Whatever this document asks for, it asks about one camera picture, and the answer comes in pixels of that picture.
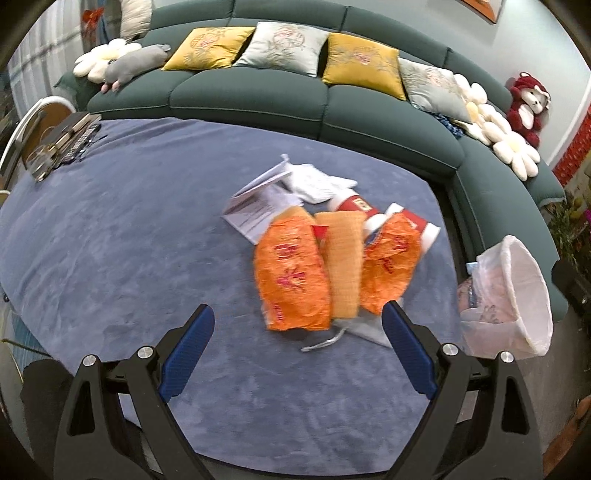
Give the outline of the grey drawstring pouch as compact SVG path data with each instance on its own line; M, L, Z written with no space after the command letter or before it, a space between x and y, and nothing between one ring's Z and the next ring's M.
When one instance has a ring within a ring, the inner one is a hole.
M315 350L331 347L344 337L345 334L351 334L363 340L372 342L385 348L393 349L388 339L382 319L379 315L374 315L366 309L361 309L356 318L352 319L334 319L332 326L337 328L335 334L320 343L301 347L301 353L310 353Z

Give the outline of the orange plastic bag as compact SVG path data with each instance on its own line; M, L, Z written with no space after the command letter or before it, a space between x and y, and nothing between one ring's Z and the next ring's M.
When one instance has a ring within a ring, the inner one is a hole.
M363 257L361 306L380 315L390 301L398 301L411 283L422 256L421 234L402 213L381 227Z
M317 226L303 207L290 207L273 218L256 244L253 275L270 331L331 327L331 287L315 236Z

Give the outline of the yellow foam net sleeve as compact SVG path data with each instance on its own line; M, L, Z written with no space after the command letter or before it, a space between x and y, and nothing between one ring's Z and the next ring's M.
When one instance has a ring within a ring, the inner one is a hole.
M328 228L322 257L331 287L332 318L353 319L360 308L366 216L359 211L320 212L315 220Z

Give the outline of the white paper leaflet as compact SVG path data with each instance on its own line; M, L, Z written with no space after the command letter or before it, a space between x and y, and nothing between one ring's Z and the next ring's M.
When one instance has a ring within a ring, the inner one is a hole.
M259 243L277 215L303 204L283 185L291 174L288 161L290 157L283 154L280 163L233 194L222 211L222 218L252 245Z

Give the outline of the red paper cup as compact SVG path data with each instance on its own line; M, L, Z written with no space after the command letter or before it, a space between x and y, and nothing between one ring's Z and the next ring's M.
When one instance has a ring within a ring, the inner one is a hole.
M335 195L329 199L328 209L331 212L363 213L365 215L365 222L363 222L363 234L365 236L374 233L388 220L384 213L351 188L342 188L335 192Z
M436 242L441 228L398 203L391 203L385 213L377 213L370 216L363 225L363 241L366 243L372 241L385 222L393 215L399 213L420 234L422 254L425 255Z

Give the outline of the white paper towel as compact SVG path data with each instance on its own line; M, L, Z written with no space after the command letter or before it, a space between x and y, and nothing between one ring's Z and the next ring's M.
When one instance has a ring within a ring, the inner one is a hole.
M353 189L358 185L354 179L325 174L310 163L293 164L287 154L281 154L280 157L283 171L287 172L283 183L304 202L321 204L331 200L339 191Z

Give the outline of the red envelope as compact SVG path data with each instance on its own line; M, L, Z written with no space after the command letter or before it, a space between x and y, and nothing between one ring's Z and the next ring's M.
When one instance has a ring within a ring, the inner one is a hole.
M327 238L329 227L327 225L314 224L311 228L314 232L315 240L317 240L318 243L324 242Z

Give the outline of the trash bin with white liner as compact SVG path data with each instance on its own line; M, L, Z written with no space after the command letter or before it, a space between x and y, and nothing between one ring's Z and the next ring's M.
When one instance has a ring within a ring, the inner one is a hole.
M471 355L493 359L508 351L525 360L549 351L549 291L537 261L517 237L507 235L479 255L457 293L460 330Z

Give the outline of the white flower cushion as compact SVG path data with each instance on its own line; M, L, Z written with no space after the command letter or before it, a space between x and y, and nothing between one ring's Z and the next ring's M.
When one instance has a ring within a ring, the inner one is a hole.
M115 38L78 57L73 75L76 78L86 78L94 84L101 84L105 79L106 68L111 62L141 48L142 46L137 42L128 43L122 38Z
M523 182L539 173L539 153L515 132L507 119L488 102L485 89L478 83L470 84L461 74L454 78L461 90L469 122L453 120L453 123L471 138L490 147L494 154Z

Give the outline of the red monkey plush toy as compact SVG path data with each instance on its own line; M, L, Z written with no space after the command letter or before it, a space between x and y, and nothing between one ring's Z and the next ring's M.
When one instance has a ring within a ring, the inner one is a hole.
M551 95L545 86L528 72L520 72L510 88L513 101L507 121L516 133L535 149L539 148L539 134L551 106Z

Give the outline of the right pale embroidered cushion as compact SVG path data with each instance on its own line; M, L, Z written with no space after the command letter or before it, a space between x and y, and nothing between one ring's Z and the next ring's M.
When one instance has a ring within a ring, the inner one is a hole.
M415 108L472 122L453 72L404 58L399 59L399 72L409 101Z

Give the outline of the grey plush toy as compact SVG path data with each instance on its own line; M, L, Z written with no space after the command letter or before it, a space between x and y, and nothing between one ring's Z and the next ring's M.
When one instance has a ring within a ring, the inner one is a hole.
M126 53L110 62L105 70L101 92L119 90L136 76L162 67L170 53L171 47L168 44L154 44Z

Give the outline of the left white flower cushion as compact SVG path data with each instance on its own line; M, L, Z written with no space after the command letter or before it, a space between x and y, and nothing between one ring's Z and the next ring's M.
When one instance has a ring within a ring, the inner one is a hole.
M141 48L142 46L137 42L128 43L122 38L115 38L78 57L73 75L76 78L86 78L94 84L101 84L105 79L106 68L111 62Z

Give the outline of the left yellow cushion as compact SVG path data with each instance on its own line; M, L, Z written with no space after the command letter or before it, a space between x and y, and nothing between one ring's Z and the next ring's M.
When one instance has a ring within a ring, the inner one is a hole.
M163 65L163 71L204 71L229 68L252 37L254 27L193 29Z

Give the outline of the left pale embroidered cushion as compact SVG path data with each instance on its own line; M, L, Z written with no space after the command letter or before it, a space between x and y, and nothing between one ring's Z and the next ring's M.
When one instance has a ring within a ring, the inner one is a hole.
M318 61L329 31L307 25L259 21L236 67L283 70L311 78L318 76Z

